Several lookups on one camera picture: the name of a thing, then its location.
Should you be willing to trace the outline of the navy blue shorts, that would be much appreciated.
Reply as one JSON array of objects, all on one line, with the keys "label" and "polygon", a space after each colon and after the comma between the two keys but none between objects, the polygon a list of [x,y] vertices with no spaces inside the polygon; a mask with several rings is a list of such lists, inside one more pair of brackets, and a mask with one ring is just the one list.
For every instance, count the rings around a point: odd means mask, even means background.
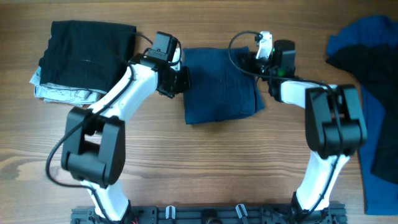
[{"label": "navy blue shorts", "polygon": [[184,65],[190,70],[191,89],[183,94],[185,122],[202,124],[243,119],[265,108],[254,77],[231,62],[249,52],[232,49],[185,48]]}]

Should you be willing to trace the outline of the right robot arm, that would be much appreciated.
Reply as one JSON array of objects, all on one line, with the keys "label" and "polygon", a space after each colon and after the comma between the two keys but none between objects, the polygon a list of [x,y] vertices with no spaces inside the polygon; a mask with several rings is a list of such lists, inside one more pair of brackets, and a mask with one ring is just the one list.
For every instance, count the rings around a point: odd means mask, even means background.
[{"label": "right robot arm", "polygon": [[295,76],[291,40],[273,41],[263,32],[255,42],[259,49],[249,56],[243,72],[267,81],[276,101],[305,110],[305,138],[311,153],[286,216],[290,223],[324,222],[339,173],[368,137],[358,91],[353,85],[328,85]]}]

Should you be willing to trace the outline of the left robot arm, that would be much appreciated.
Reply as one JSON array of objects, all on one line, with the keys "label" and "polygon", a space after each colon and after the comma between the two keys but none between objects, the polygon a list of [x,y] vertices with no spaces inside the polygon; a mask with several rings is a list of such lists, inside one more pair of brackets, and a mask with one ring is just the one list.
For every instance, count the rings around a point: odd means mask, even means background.
[{"label": "left robot arm", "polygon": [[119,181],[126,161],[126,123],[155,91],[173,98],[189,89],[180,41],[158,32],[152,47],[127,63],[122,79],[102,99],[69,112],[61,167],[95,203],[74,209],[72,223],[133,223],[131,203]]}]

